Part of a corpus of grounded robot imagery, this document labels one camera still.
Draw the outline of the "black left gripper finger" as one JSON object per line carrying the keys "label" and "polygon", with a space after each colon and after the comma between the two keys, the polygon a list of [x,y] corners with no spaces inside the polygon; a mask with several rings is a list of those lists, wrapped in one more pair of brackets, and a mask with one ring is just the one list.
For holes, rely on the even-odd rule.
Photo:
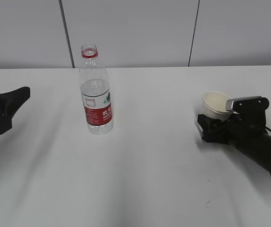
{"label": "black left gripper finger", "polygon": [[14,116],[18,109],[30,98],[30,87],[21,87],[0,94],[0,115]]}

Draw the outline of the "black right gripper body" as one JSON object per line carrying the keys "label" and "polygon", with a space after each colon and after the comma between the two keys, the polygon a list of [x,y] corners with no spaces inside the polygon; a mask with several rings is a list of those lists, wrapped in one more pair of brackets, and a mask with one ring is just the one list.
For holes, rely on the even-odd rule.
{"label": "black right gripper body", "polygon": [[245,122],[239,114],[233,113],[224,121],[224,135],[202,135],[202,139],[207,143],[233,147],[261,147],[264,145],[264,138],[268,136],[265,126]]}

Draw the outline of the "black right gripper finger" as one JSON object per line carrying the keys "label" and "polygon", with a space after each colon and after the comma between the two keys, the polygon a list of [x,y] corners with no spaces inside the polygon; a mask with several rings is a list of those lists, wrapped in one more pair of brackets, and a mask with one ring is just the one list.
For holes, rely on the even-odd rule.
{"label": "black right gripper finger", "polygon": [[224,135],[224,122],[219,119],[209,118],[203,114],[198,114],[197,122],[200,126],[202,135]]}

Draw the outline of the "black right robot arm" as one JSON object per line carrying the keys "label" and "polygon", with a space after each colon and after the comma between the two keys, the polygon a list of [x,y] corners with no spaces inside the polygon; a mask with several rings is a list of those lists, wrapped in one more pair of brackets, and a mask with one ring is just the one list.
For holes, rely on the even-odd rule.
{"label": "black right robot arm", "polygon": [[253,160],[271,176],[271,135],[266,132],[265,116],[262,119],[233,113],[226,121],[198,115],[202,139],[207,143],[234,147]]}

